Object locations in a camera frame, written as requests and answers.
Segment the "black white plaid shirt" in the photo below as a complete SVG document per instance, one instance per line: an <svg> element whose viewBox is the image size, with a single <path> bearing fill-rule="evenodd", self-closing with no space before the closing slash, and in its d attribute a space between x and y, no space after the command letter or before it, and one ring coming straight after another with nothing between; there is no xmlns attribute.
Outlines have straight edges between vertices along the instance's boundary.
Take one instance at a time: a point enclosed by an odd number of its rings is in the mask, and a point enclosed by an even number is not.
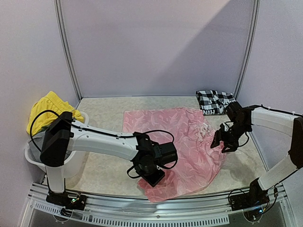
<svg viewBox="0 0 303 227"><path fill-rule="evenodd" d="M196 91L199 108L203 115L225 114L225 108L236 99L232 93L219 92L216 90Z"/></svg>

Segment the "pink printed garment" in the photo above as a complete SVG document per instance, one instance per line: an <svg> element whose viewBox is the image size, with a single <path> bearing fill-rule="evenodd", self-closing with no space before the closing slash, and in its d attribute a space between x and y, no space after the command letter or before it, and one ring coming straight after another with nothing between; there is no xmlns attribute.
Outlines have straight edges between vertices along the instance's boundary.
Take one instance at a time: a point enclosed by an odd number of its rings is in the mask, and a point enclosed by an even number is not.
<svg viewBox="0 0 303 227"><path fill-rule="evenodd" d="M201 110L170 108L126 111L123 132L148 132L159 144L173 142L175 152L163 164L164 178L154 187L141 179L138 185L151 202L160 202L207 188L219 173L223 144L211 148L215 130Z"/></svg>

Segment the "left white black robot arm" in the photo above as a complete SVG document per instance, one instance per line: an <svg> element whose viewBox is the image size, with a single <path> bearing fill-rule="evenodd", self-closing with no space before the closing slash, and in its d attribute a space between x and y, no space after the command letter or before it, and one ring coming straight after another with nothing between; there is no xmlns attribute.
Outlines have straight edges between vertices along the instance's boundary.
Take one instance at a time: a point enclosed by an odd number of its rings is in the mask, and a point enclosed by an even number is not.
<svg viewBox="0 0 303 227"><path fill-rule="evenodd" d="M52 198L60 205L70 202L65 191L64 158L67 151L86 151L119 157L132 162L137 178L156 186L164 177L167 164L178 162L173 142L159 144L149 137L151 131L123 134L85 125L73 118L71 112L56 113L44 110L30 123L32 131L37 119L45 113L56 116L45 130L40 151L40 160L45 165L47 185Z"/></svg>

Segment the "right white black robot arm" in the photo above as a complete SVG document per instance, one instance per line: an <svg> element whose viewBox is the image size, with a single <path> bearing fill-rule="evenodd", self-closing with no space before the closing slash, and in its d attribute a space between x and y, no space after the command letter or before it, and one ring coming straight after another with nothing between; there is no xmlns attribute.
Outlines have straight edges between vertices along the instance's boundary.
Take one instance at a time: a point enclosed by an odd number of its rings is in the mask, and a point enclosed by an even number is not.
<svg viewBox="0 0 303 227"><path fill-rule="evenodd" d="M281 158L250 184L245 202L248 206L255 206L268 189L303 167L303 116L263 105L242 107L238 102L230 103L225 112L230 121L222 123L215 132L212 148L222 144L223 153L234 152L241 147L241 136L256 129L254 136L260 142L265 160L269 160L274 149Z"/></svg>

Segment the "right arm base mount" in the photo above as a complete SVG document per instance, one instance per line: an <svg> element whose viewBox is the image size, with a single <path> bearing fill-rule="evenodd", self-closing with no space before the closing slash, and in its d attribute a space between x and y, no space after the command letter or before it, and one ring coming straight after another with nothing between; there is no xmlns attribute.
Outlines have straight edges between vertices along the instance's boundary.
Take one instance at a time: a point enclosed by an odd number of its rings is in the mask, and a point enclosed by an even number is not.
<svg viewBox="0 0 303 227"><path fill-rule="evenodd" d="M274 202L270 205L270 199L268 195L268 190L262 190L259 185L250 185L249 191L244 192L240 189L232 190L228 195L228 202L232 208L235 210L244 210L251 207L259 207L263 204L266 206L261 208L260 214L265 213L270 210L276 202L278 197L278 189L274 185Z"/></svg>

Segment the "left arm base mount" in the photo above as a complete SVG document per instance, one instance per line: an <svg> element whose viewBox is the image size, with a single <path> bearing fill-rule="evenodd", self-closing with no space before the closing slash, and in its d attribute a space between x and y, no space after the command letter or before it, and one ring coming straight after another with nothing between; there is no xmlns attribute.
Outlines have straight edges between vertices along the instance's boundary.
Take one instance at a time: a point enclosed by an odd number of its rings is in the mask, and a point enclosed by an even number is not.
<svg viewBox="0 0 303 227"><path fill-rule="evenodd" d="M54 193L49 192L46 201L48 203L62 206L66 210L84 210L86 207L87 196L80 193Z"/></svg>

